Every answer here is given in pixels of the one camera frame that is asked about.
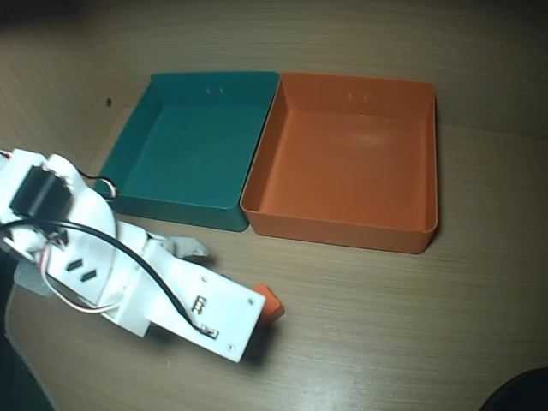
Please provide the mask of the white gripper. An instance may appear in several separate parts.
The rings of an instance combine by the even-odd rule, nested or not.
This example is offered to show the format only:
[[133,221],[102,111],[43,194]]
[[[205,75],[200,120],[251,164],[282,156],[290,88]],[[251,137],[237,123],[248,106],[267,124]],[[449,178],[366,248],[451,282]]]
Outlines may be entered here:
[[[63,303],[78,312],[101,314],[112,324],[143,337],[149,326],[150,279],[122,243],[81,224],[45,226],[42,279]],[[148,233],[178,259],[208,257],[207,247],[186,235]]]

